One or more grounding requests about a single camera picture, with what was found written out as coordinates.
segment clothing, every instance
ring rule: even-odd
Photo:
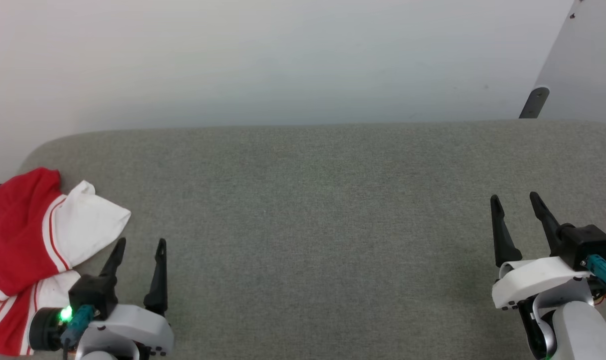
[[[37,168],[0,186],[0,354],[33,353],[34,313],[69,305],[72,268],[108,246],[130,212],[82,181],[66,196],[56,170]]]

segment white wall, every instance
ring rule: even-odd
[[[606,123],[606,0],[575,0],[536,81],[550,89],[539,118]]]
[[[122,128],[519,116],[572,0],[0,0],[0,181]]]

